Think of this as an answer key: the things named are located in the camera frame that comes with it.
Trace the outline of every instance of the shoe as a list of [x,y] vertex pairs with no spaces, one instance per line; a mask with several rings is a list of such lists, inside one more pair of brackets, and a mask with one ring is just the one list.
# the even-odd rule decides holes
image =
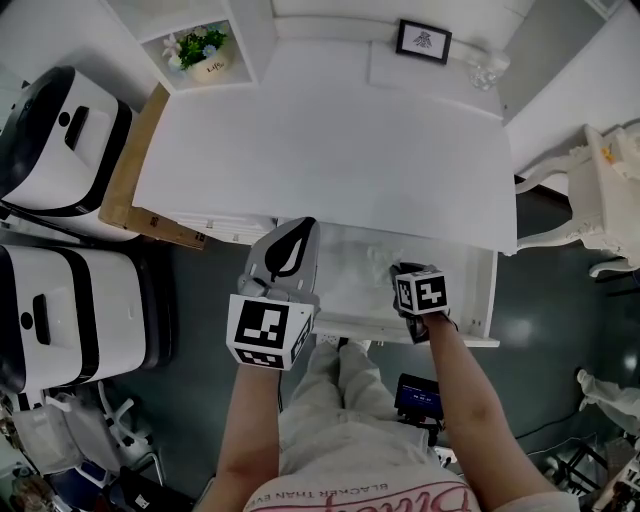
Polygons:
[[338,350],[338,343],[340,343],[340,336],[331,336],[330,334],[317,334],[316,346],[321,345],[322,343],[328,343],[333,348]]
[[587,370],[580,368],[580,370],[578,370],[578,373],[576,373],[576,380],[578,381],[579,384],[582,384],[582,382],[587,377],[587,375],[589,375],[587,373]]
[[362,349],[362,351],[366,354],[369,352],[369,347],[371,346],[371,340],[352,340],[349,339],[347,342],[349,345],[356,345]]

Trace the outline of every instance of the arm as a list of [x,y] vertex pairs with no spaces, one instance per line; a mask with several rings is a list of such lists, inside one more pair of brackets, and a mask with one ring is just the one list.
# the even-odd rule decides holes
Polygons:
[[218,470],[198,512],[241,512],[251,495],[278,477],[278,372],[240,365]]
[[455,327],[439,315],[424,321],[451,447],[482,509],[555,491],[513,437],[498,395]]

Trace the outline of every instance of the dark green floor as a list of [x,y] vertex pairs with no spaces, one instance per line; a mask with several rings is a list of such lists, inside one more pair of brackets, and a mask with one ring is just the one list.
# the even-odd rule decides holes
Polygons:
[[[569,218],[566,208],[534,193],[518,197],[519,236],[545,231]],[[225,347],[228,297],[236,290],[248,248],[210,240],[204,252],[171,247],[179,331],[172,363],[113,379],[119,392],[144,404],[154,429],[168,484],[191,496],[213,474],[229,405],[236,364]],[[640,295],[607,298],[612,289],[632,287],[628,279],[596,284],[587,270],[606,259],[579,244],[529,249],[498,262],[491,336],[498,349],[475,349],[502,400],[514,434],[571,413],[580,399],[574,381],[583,366],[629,384],[637,372],[624,369],[638,352]],[[285,374],[283,396],[304,372],[311,343]],[[405,345],[372,346],[383,380],[395,390],[403,373],[435,378],[428,351]],[[611,431],[594,407],[521,441],[530,452],[569,436]]]

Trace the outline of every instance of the white cube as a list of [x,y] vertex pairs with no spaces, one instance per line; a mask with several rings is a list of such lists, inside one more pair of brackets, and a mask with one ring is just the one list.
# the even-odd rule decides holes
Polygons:
[[449,308],[445,273],[437,268],[396,276],[398,307],[414,315]]
[[290,370],[313,329],[314,306],[231,295],[227,347],[236,361]]

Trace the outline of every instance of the black button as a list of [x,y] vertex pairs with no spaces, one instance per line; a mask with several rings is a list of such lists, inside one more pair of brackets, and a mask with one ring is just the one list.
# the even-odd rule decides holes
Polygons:
[[24,329],[29,330],[33,327],[33,317],[29,313],[22,313],[20,323]]
[[63,112],[62,114],[60,114],[60,117],[58,117],[60,126],[67,126],[69,124],[69,121],[71,121],[71,116],[66,112]]

